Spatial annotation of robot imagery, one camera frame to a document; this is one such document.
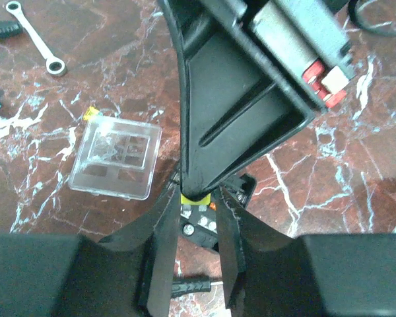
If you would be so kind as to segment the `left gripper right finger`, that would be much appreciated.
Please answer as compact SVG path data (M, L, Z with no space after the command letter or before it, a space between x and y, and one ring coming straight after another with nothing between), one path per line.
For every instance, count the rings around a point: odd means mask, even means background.
M225 188L214 192L218 253L226 307L235 310L242 299L248 265L257 252L277 250L292 239L246 211Z

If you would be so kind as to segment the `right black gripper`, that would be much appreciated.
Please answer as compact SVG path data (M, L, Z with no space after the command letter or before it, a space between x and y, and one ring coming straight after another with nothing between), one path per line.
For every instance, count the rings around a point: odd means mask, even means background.
M351 43L335 15L345 5L160 2L178 57L185 197L202 199L305 128L315 116L306 94L326 108L343 100Z

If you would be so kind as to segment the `clear plastic fuse box cover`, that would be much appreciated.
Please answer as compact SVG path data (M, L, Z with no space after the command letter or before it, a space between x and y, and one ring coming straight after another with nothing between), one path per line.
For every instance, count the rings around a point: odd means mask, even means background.
M161 137L158 125L107 116L90 118L69 187L93 195L146 200Z

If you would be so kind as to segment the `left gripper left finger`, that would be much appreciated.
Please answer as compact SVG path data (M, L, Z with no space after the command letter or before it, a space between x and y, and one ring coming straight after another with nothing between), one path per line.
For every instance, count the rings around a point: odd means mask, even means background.
M117 255L125 254L127 277L113 286L125 286L119 294L131 295L130 316L167 316L180 224L180 188L162 191L152 208L102 238L99 244Z

